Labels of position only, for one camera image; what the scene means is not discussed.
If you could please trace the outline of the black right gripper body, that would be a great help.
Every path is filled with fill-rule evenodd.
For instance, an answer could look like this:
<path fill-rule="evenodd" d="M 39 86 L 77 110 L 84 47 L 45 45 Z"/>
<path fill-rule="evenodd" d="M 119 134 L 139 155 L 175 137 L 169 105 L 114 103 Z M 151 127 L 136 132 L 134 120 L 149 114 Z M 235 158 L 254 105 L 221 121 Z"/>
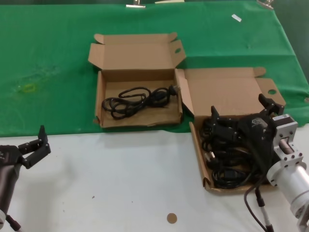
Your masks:
<path fill-rule="evenodd" d="M 265 114 L 251 114 L 239 119 L 238 130 L 262 173 L 271 167 L 274 148 L 274 125 Z"/>

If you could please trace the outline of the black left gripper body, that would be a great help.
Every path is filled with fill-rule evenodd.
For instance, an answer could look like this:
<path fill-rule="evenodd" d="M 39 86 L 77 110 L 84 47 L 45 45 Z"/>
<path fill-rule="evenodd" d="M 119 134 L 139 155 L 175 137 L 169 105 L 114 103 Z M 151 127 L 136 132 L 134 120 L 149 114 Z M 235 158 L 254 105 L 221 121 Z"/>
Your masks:
<path fill-rule="evenodd" d="M 14 145 L 0 146 L 0 168 L 13 167 L 20 169 L 23 155 L 19 148 Z"/>

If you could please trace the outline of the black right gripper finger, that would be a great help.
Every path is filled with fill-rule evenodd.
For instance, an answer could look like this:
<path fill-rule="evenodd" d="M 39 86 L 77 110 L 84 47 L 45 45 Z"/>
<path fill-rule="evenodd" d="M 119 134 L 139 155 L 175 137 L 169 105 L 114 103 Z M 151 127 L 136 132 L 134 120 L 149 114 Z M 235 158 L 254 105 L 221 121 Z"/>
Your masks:
<path fill-rule="evenodd" d="M 219 116 L 214 106 L 211 107 L 211 149 L 223 150 L 241 146 L 239 119 Z"/>
<path fill-rule="evenodd" d="M 263 116 L 283 115 L 284 106 L 274 102 L 272 98 L 266 98 L 263 94 L 259 94 L 258 100 L 264 107 L 264 109 L 260 112 L 261 115 Z"/>

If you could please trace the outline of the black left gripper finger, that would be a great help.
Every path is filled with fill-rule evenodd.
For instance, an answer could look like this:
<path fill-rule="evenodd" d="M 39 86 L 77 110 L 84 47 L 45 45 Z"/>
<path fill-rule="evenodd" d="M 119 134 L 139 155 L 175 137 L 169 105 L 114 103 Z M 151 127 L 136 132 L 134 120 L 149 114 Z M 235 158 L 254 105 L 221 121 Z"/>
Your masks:
<path fill-rule="evenodd" d="M 21 164 L 30 169 L 51 153 L 44 125 L 40 126 L 38 139 L 19 145 Z"/>

